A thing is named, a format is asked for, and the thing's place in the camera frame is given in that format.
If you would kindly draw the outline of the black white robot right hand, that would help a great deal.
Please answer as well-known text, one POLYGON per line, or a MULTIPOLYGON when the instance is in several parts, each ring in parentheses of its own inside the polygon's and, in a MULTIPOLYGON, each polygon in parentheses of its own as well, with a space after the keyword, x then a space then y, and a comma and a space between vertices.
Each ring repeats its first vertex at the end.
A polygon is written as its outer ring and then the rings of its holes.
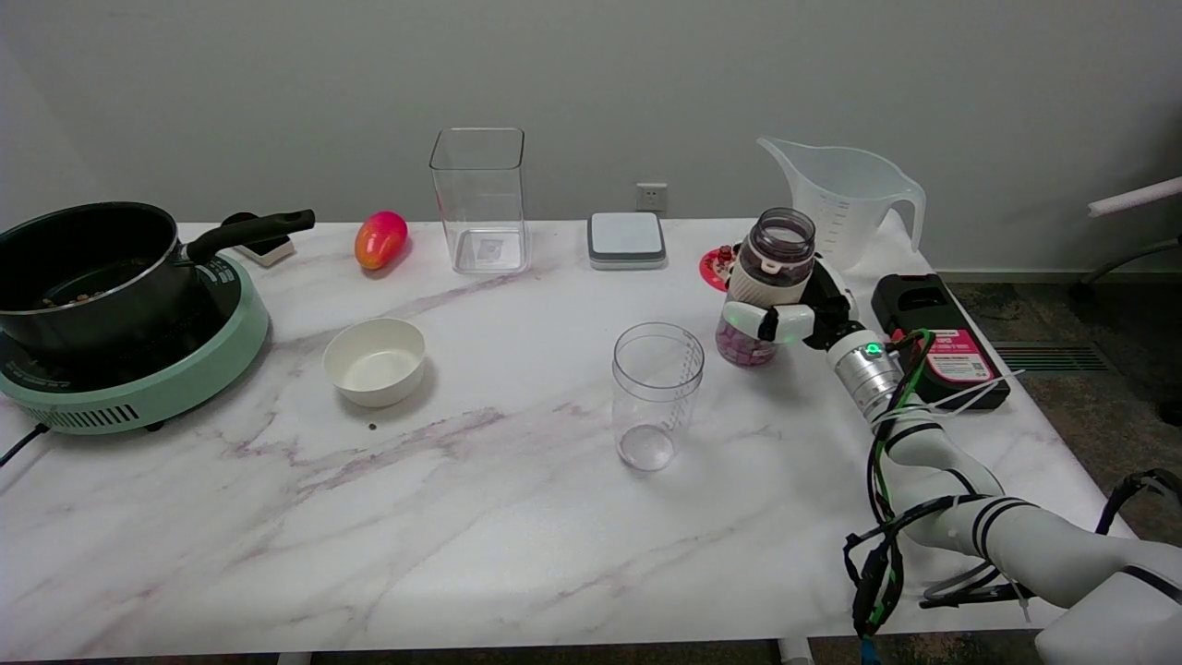
POLYGON ((803 344, 821 352, 840 338, 865 330, 853 292, 825 257, 816 257, 797 304, 761 308, 727 299, 720 321, 730 330, 730 340, 746 338, 773 346, 803 344))

